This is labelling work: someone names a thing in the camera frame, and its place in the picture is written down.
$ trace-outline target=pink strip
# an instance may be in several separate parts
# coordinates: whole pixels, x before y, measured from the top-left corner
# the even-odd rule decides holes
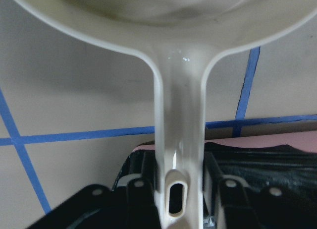
[[[214,142],[220,145],[241,148],[264,148],[278,145],[290,145],[302,151],[317,153],[317,131],[227,138],[208,140],[206,142]],[[141,149],[155,150],[155,145],[138,146],[133,151]]]

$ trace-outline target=metal screw head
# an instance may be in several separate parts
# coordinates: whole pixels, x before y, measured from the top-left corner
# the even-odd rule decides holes
[[[225,184],[229,188],[235,188],[237,186],[236,181],[233,181],[231,179],[226,180]]]
[[[134,182],[134,187],[140,188],[144,186],[144,182],[142,180],[138,180]]]
[[[275,197],[282,196],[282,191],[279,188],[272,187],[269,189],[269,193]]]
[[[92,191],[92,195],[93,196],[99,196],[99,195],[101,195],[102,193],[103,193],[104,191],[101,189],[101,188],[96,188],[96,189],[94,189],[93,191]]]

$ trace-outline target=white spoon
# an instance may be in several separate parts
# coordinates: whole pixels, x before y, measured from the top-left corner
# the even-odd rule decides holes
[[[316,13],[317,0],[16,0],[88,43],[144,60],[155,76],[162,228],[203,228],[206,81],[222,57],[285,35]],[[170,188],[183,206],[169,212]]]

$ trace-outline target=hole in handle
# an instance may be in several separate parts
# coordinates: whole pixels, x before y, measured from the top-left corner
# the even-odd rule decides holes
[[[183,209],[184,185],[181,183],[174,184],[169,190],[169,208],[171,216],[180,213]]]

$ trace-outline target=ladle bowl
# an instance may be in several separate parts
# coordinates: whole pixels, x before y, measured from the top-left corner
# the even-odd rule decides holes
[[[15,1],[54,28],[139,57],[153,70],[155,198],[163,229],[203,228],[205,95],[213,65],[291,32],[317,12],[317,0]],[[176,184],[182,207],[170,212]]]

